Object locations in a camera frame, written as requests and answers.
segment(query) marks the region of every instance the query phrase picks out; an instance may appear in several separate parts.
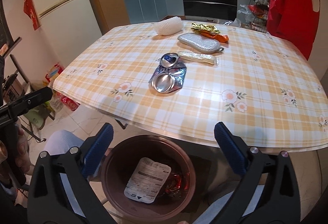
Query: gold foil wrapper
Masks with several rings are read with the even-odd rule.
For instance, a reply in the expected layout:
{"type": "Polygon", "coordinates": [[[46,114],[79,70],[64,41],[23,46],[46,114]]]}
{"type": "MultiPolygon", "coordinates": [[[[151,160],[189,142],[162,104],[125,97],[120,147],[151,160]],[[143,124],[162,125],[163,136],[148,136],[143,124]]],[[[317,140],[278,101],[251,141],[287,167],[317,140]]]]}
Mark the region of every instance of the gold foil wrapper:
{"type": "Polygon", "coordinates": [[[215,27],[215,25],[197,24],[197,23],[193,22],[193,23],[191,23],[191,28],[198,32],[207,31],[207,32],[214,33],[214,34],[220,33],[220,31],[217,29],[217,27],[215,27]]]}

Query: can lid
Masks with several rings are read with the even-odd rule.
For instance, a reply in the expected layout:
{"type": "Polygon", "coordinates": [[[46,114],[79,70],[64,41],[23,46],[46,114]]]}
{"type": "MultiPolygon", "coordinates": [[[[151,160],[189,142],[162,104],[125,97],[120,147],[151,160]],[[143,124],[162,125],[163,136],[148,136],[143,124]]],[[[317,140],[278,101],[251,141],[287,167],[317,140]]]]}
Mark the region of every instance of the can lid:
{"type": "Polygon", "coordinates": [[[169,68],[178,62],[179,56],[177,53],[166,53],[161,57],[160,65],[169,68]]]}
{"type": "Polygon", "coordinates": [[[159,93],[168,93],[174,87],[175,78],[167,73],[163,72],[156,75],[151,81],[151,85],[159,93]]]}

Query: screw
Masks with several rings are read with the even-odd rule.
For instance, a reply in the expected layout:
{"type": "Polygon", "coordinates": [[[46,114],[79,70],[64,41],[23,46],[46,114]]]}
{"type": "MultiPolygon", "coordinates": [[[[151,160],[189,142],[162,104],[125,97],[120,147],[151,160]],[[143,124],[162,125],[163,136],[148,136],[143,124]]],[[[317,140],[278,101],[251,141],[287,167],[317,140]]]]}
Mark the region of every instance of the screw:
{"type": "Polygon", "coordinates": [[[47,151],[42,151],[39,156],[40,156],[40,158],[44,158],[47,155],[48,155],[48,152],[47,151]]]}
{"type": "Polygon", "coordinates": [[[259,149],[256,148],[256,147],[254,147],[254,146],[252,146],[252,147],[250,148],[250,151],[251,151],[253,154],[257,154],[257,153],[259,152],[259,149]]]}
{"type": "Polygon", "coordinates": [[[280,154],[281,154],[283,157],[288,157],[288,156],[289,156],[288,152],[286,152],[286,151],[281,151],[280,154]]]}
{"type": "Polygon", "coordinates": [[[76,147],[76,146],[74,146],[74,147],[72,147],[72,148],[69,150],[69,152],[70,152],[71,154],[76,154],[76,153],[78,152],[78,150],[79,150],[79,148],[76,147]]]}

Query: blue gripper pad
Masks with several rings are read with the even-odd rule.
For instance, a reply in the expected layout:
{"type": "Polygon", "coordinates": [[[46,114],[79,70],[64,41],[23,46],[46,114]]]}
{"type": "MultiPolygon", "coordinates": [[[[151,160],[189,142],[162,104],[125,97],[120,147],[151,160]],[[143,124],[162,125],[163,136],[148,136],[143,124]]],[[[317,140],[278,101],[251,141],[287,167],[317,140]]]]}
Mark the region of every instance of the blue gripper pad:
{"type": "Polygon", "coordinates": [[[84,178],[87,178],[95,173],[101,159],[113,140],[113,136],[113,126],[109,123],[105,123],[97,133],[95,142],[84,156],[84,164],[81,170],[81,174],[84,178]]]}
{"type": "Polygon", "coordinates": [[[233,141],[231,133],[222,122],[219,122],[214,127],[214,138],[220,146],[224,156],[229,162],[233,172],[243,176],[246,174],[248,160],[239,150],[233,141]]]}

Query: plaid tablecloth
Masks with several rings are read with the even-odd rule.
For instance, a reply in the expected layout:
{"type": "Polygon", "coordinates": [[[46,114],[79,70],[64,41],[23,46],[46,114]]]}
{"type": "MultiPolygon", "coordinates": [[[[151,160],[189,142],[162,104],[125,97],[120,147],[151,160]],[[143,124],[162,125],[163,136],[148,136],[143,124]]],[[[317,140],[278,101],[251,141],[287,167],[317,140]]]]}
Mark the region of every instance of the plaid tablecloth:
{"type": "Polygon", "coordinates": [[[218,67],[186,61],[183,88],[157,93],[148,83],[159,58],[193,49],[158,36],[152,23],[116,27],[79,55],[54,89],[103,113],[162,135],[217,146],[223,121],[248,145],[313,150],[328,144],[328,100],[302,54],[290,42],[217,25],[229,35],[218,67]]]}

